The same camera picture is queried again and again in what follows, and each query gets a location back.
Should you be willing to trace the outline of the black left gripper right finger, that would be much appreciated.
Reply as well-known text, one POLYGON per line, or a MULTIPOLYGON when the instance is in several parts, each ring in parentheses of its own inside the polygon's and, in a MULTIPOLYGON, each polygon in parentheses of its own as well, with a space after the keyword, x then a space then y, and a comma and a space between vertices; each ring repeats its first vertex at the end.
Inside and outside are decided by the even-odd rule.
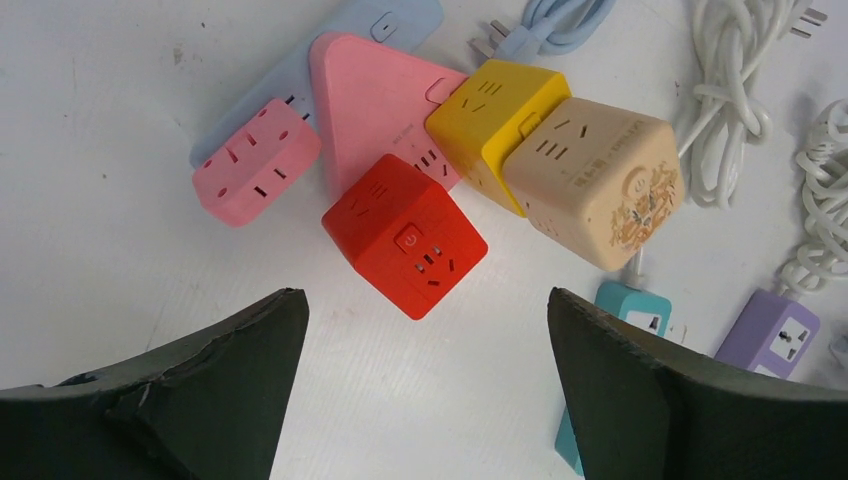
POLYGON ((847 395, 689 350, 564 288, 547 322, 588 479, 843 479, 847 395))

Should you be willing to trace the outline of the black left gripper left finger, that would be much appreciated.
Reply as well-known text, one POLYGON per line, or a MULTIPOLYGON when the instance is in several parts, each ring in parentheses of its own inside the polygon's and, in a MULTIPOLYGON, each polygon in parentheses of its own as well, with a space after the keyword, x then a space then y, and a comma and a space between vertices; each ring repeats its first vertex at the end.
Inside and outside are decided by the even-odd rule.
POLYGON ((1 393, 5 479, 266 479, 304 345, 304 291, 57 385, 1 393))

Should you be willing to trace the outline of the teal power strip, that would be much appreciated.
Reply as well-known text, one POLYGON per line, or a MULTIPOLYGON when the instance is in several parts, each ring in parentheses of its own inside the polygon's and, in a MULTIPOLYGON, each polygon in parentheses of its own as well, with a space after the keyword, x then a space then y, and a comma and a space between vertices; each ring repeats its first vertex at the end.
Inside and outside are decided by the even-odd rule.
MULTIPOLYGON (((594 304, 618 319, 660 337, 666 334, 672 312, 672 303, 667 298, 616 280, 606 280, 598 287, 594 304)), ((564 407, 554 449, 580 478, 585 477, 567 406, 564 407)))

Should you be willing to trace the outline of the purple power strip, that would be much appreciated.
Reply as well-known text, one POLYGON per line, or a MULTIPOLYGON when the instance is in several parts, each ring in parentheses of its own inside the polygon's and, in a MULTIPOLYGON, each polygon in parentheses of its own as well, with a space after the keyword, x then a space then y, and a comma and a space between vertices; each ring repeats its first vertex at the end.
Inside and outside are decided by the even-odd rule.
POLYGON ((819 317, 799 302, 758 289, 714 359, 743 370, 787 379, 820 326, 819 317))

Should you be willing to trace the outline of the beige dragon cube socket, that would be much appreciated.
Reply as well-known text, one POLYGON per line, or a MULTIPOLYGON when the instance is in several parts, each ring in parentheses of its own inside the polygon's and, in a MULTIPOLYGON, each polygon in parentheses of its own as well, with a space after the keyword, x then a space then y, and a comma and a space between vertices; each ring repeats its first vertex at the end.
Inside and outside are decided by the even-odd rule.
POLYGON ((503 177, 537 230, 604 271, 623 268, 685 199, 669 122, 575 97, 509 155, 503 177))

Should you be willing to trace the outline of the pink small plug adapter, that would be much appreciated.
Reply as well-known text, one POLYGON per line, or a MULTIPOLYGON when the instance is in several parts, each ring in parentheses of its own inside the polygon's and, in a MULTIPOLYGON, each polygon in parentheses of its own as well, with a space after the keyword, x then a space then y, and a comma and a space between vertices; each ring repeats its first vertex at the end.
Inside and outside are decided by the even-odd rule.
POLYGON ((238 228, 255 220, 319 157, 317 132, 288 104, 270 100, 192 176, 202 207, 238 228))

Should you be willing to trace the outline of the red cube socket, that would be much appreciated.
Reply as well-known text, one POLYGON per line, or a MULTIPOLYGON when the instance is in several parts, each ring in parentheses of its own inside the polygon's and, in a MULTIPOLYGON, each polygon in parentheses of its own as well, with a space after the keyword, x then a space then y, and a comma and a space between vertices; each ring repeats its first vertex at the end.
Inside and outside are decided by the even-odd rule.
POLYGON ((392 154, 321 223, 353 269, 413 320, 425 317, 488 252, 448 191, 392 154))

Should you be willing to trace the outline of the pink triangular socket adapter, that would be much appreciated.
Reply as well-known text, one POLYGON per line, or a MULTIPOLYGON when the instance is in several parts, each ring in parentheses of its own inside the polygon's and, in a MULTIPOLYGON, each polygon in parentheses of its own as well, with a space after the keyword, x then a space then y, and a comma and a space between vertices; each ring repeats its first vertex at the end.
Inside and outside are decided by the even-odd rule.
POLYGON ((339 198, 382 156, 392 154, 451 190, 461 179, 425 128, 466 74, 351 35, 329 42, 320 61, 324 175, 339 198))

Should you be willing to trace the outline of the yellow cube socket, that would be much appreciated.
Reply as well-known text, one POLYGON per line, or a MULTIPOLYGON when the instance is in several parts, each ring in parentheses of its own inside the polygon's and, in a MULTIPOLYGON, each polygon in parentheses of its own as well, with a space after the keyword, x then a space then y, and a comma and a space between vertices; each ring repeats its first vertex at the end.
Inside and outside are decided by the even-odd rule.
POLYGON ((490 59, 431 114, 425 128, 471 187, 504 209, 525 212, 503 177, 508 156, 565 99, 563 73, 490 59))

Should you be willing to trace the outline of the light blue power strip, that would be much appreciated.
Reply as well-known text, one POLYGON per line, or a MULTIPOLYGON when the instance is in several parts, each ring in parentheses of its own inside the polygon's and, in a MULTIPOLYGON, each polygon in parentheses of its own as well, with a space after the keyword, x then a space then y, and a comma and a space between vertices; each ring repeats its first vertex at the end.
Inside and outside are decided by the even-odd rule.
POLYGON ((379 46, 412 53, 444 20, 442 4, 426 1, 346 1, 256 82, 193 145, 190 165, 198 169, 273 99, 284 101, 316 129, 320 108, 314 88, 324 83, 320 61, 329 42, 351 35, 379 46))

